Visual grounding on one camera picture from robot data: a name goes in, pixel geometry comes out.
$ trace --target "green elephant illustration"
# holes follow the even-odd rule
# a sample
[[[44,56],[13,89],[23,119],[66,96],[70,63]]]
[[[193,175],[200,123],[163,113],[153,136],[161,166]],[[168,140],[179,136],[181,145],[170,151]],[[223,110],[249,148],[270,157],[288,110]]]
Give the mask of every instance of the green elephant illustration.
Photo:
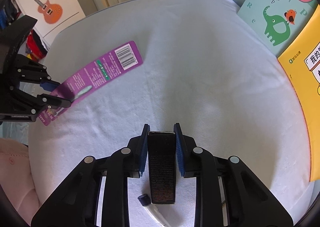
[[[285,40],[287,40],[290,36],[290,27],[287,24],[286,20],[280,16],[280,15],[273,15],[273,16],[269,16],[267,15],[267,9],[270,6],[267,6],[266,8],[264,8],[263,10],[263,17],[267,22],[267,27],[266,30],[264,32],[265,35],[267,35],[267,38],[270,39],[270,42],[275,41],[272,45],[273,46],[277,46],[280,43],[283,43]],[[274,25],[283,22],[285,24],[286,27],[286,31],[284,33],[278,33],[276,32],[276,30],[273,28]]]

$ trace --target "cartoon bird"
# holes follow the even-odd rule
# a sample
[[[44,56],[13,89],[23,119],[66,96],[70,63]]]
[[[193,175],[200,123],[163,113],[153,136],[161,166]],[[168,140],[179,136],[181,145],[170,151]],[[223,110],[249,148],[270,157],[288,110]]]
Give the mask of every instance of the cartoon bird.
[[[296,18],[297,11],[290,9],[289,11],[284,13],[284,17],[288,20],[288,24],[294,24],[294,19]]]

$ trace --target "white bed sheet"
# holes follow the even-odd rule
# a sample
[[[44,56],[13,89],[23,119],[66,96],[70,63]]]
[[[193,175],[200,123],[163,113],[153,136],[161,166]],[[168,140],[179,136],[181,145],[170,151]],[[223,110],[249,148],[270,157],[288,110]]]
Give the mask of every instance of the white bed sheet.
[[[94,92],[45,127],[30,125],[32,175],[41,202],[87,155],[101,158],[151,130],[185,135],[215,156],[239,156],[296,222],[307,210],[309,144],[295,92],[275,56],[232,0],[135,0],[62,31],[44,65],[63,82],[93,59],[134,40],[144,64]],[[148,173],[129,179],[131,226],[156,226],[137,197]],[[193,226],[195,179],[177,177],[172,226]]]

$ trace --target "pink cushion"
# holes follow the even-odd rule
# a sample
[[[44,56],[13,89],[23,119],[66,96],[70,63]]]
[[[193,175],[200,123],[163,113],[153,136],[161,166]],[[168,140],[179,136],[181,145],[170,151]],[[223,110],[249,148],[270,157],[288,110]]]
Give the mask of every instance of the pink cushion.
[[[0,184],[13,207],[30,225],[40,208],[31,176],[28,148],[14,140],[0,139]]]

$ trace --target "white tube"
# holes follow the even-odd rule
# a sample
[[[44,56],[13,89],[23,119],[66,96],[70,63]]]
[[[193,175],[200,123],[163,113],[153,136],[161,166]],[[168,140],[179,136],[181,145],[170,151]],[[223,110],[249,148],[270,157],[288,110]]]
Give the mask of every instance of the white tube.
[[[162,216],[162,214],[158,211],[158,208],[151,204],[151,200],[147,194],[140,195],[138,197],[140,203],[143,208],[147,211],[150,217],[159,225],[164,227],[171,227],[171,225],[167,222],[167,220]]]

